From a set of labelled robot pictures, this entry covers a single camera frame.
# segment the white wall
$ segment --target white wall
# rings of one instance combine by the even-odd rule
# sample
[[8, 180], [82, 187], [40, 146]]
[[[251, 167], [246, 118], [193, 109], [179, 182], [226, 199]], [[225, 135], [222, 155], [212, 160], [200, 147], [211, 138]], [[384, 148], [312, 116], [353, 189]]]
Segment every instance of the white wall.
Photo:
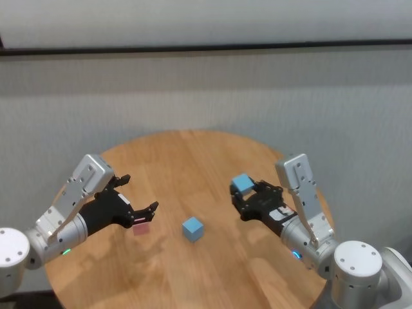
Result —
[[411, 9], [405, 0], [2, 0], [0, 32], [6, 48], [410, 39]]
[[31, 225], [84, 153], [219, 129], [306, 152], [341, 239], [412, 258], [411, 84], [409, 47], [0, 59], [0, 226]]

